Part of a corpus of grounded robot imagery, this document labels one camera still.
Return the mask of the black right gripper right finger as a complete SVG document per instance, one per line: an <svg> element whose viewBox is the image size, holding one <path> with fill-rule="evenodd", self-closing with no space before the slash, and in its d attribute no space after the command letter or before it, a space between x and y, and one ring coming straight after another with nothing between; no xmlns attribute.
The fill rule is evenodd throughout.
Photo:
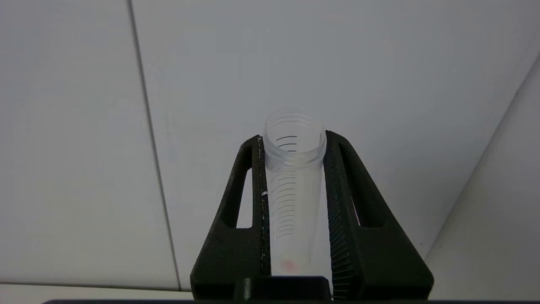
<svg viewBox="0 0 540 304"><path fill-rule="evenodd" d="M326 131L324 174L336 300L422 301L434 277L343 136Z"/></svg>

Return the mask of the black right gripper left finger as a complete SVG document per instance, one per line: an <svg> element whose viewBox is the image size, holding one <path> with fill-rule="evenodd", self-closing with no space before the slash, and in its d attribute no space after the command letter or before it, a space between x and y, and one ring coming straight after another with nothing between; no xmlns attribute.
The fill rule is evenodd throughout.
<svg viewBox="0 0 540 304"><path fill-rule="evenodd" d="M238 228L246 175L251 171L251 227ZM190 274L195 300L233 299L235 284L271 275L270 224L262 137L238 150L220 205Z"/></svg>

